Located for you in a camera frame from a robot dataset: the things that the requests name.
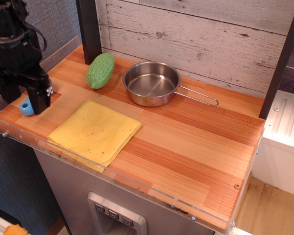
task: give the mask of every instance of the toy kitchen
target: toy kitchen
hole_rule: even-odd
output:
[[[232,234],[294,44],[294,0],[76,2],[82,45],[48,74],[29,70],[0,133],[34,149],[70,234]],[[103,52],[113,65],[94,89]]]

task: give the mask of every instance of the stainless steel pot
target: stainless steel pot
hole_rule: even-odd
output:
[[[123,75],[123,83],[127,93],[135,103],[147,106],[157,107],[167,104],[175,94],[196,100],[206,105],[216,107],[219,102],[210,96],[193,91],[189,88],[180,86],[181,77],[178,71],[160,62],[142,62],[129,67]],[[216,104],[212,105],[202,100],[176,92],[178,87],[182,87],[196,94],[202,95],[214,100]]]

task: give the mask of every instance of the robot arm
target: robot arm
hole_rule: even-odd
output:
[[[25,22],[28,12],[22,0],[0,0],[0,94],[10,103],[26,87],[34,113],[50,106],[52,86],[48,74],[40,67],[42,60],[37,33]]]

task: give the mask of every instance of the orange object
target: orange object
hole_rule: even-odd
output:
[[[8,226],[3,235],[28,235],[28,232],[17,224]]]

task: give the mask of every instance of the wooden countertop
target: wooden countertop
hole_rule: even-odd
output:
[[[199,223],[225,231],[263,131],[265,121],[258,118],[263,100],[182,77],[182,86],[218,99],[219,106],[176,95],[164,106],[142,107],[128,98],[122,83],[123,73],[134,63],[119,58],[115,62],[109,83],[93,90],[86,81],[89,66],[80,46],[48,73],[55,91],[51,106],[38,116],[25,117],[18,110],[27,97],[23,94],[0,112],[0,120],[16,129],[2,122],[0,129],[22,135],[23,142],[39,149],[44,145],[51,153],[52,148],[35,137],[46,140],[87,99],[135,118],[142,127],[109,166],[120,174],[109,170],[103,174],[177,213],[194,215]]]

